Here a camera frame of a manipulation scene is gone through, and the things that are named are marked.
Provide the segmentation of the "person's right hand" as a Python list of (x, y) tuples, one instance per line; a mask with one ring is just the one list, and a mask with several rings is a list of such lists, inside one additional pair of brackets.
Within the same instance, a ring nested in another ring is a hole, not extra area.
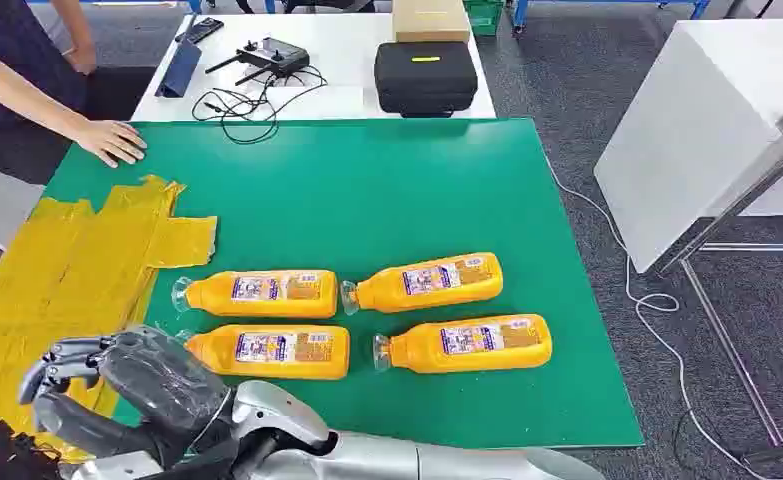
[(72, 127), (71, 139), (110, 168), (142, 160), (147, 148), (137, 130), (113, 120), (84, 120)]

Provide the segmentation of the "person's left hand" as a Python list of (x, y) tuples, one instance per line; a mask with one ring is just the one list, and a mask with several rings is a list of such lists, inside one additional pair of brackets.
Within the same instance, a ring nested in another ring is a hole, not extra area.
[(63, 57), (83, 75), (90, 75), (97, 68), (96, 50), (92, 44), (72, 46), (63, 53)]

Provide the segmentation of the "robot right hand grey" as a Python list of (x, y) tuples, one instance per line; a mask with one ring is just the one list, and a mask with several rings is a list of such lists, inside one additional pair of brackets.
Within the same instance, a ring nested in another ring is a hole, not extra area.
[[(140, 413), (140, 423), (129, 427), (85, 408), (67, 394), (74, 378), (88, 388), (104, 380)], [(95, 457), (145, 451), (165, 469), (230, 438), (233, 397), (179, 340), (144, 325), (53, 343), (18, 390), (38, 431)]]

